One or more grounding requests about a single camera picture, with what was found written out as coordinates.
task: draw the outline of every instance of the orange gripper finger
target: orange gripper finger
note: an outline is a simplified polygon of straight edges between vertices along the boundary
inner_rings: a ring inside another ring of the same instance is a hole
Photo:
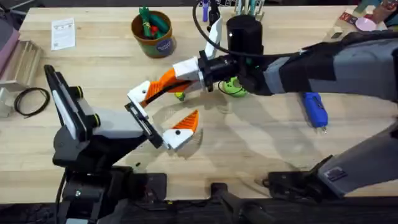
[[[191,129],[194,133],[198,127],[199,112],[195,110],[190,115],[186,116],[178,124],[176,124],[172,129]]]
[[[148,92],[145,96],[145,100],[149,99],[150,97],[152,97],[153,95],[155,95],[156,93],[160,92],[163,88],[169,86],[169,85],[173,85],[179,82],[184,82],[185,80],[178,80],[175,78],[175,71],[174,68],[170,69],[169,71],[167,71],[158,81],[153,81],[150,83]],[[190,83],[178,86],[172,90],[169,90],[169,93],[176,93],[176,92],[183,92],[186,88],[188,88],[188,86],[190,85]]]

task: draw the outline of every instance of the wooden table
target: wooden table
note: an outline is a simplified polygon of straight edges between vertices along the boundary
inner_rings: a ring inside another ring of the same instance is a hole
[[[265,52],[293,52],[321,41],[345,8],[265,7]],[[178,46],[173,55],[154,60],[142,53],[130,31],[137,8],[31,9],[22,39],[32,39],[45,52],[35,86],[48,88],[42,65],[51,64],[70,85],[83,87],[91,105],[123,110],[131,88],[158,79],[173,63],[198,55],[205,46],[190,7],[156,10],[171,18]],[[224,25],[232,10],[221,9]],[[69,17],[75,18],[76,47],[50,51],[51,21]],[[225,26],[223,32],[226,46]],[[168,128],[197,108],[201,131],[178,152],[146,142],[118,164],[140,162],[140,172],[167,173],[168,199],[205,198],[212,182],[226,182],[240,197],[268,197],[256,179],[275,170],[310,169],[388,127],[397,114],[395,103],[377,98],[322,97],[330,116],[327,134],[317,134],[308,125],[296,94],[237,99],[219,91],[195,92],[184,103],[164,95],[146,108],[153,121]],[[23,102],[24,109],[32,110],[40,101],[40,95],[34,95]],[[0,203],[55,200],[62,169],[52,164],[52,143],[59,128],[53,102],[29,119],[16,113],[0,119]],[[350,195],[398,195],[397,189],[398,182],[390,182]]]

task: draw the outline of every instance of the marker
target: marker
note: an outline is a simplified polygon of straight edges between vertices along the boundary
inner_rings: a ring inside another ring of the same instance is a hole
[[[209,10],[209,0],[203,0],[203,22],[207,22],[207,14]]]

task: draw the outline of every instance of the cylindrical camera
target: cylindrical camera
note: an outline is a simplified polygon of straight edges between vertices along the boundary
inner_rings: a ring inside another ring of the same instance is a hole
[[[240,15],[227,23],[228,49],[247,54],[262,54],[262,25],[253,16]]]

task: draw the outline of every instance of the cable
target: cable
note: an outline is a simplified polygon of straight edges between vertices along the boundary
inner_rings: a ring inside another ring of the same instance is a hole
[[[145,101],[145,103],[148,105],[148,104],[151,103],[152,101],[158,99],[160,96],[162,96],[162,95],[163,95],[164,93],[166,93],[167,91],[170,91],[170,90],[172,90],[172,89],[174,89],[174,88],[177,88],[177,87],[179,87],[179,86],[182,86],[182,85],[189,84],[189,83],[191,83],[191,82],[192,82],[192,81],[190,81],[190,80],[185,80],[185,81],[183,81],[183,82],[179,82],[179,83],[174,83],[174,84],[168,85],[168,86],[166,86],[165,88],[163,88],[162,90],[160,90],[159,92],[157,92],[156,94],[154,94],[153,96],[151,96],[148,100]]]
[[[63,170],[60,185],[58,186],[57,196],[55,197],[55,213],[54,213],[54,224],[58,224],[58,210],[60,208],[61,193],[63,185],[65,184],[65,179],[67,178],[67,170]]]
[[[242,53],[242,52],[235,52],[232,50],[225,49],[223,47],[220,47],[218,44],[214,43],[210,38],[205,34],[205,32],[201,29],[198,18],[197,18],[197,7],[201,0],[198,0],[197,3],[194,5],[192,8],[192,17],[193,17],[193,22],[195,23],[195,26],[197,27],[199,33],[201,36],[209,43],[211,44],[215,49],[220,50],[224,53],[231,54],[231,55],[236,55],[236,56],[241,56],[241,57],[257,57],[257,58],[264,58],[264,57],[270,57],[270,58],[280,58],[280,57],[290,57],[294,53],[289,53],[289,54],[274,54],[274,55],[261,55],[261,54],[247,54],[247,53]]]
[[[219,81],[218,84],[217,84],[217,87],[218,87],[218,90],[219,90],[220,92],[224,93],[224,94],[227,94],[227,95],[232,96],[232,95],[237,94],[237,93],[239,93],[240,91],[243,90],[243,87],[241,87],[240,90],[238,90],[238,91],[236,91],[236,92],[234,92],[234,93],[227,93],[227,92],[225,92],[225,91],[220,87],[220,83],[222,83],[222,82],[223,82],[223,81]]]
[[[43,94],[43,96],[45,97],[44,103],[42,106],[40,106],[39,109],[37,109],[31,113],[23,113],[20,110],[19,105],[20,105],[23,97],[32,91],[40,91],[41,94]],[[35,115],[41,113],[47,107],[47,105],[49,105],[49,102],[50,102],[50,93],[47,90],[45,90],[43,88],[39,88],[39,87],[32,87],[32,88],[28,88],[28,89],[22,91],[20,94],[18,94],[17,98],[14,101],[14,109],[17,113],[24,115],[25,118],[30,118],[31,116],[35,116]]]

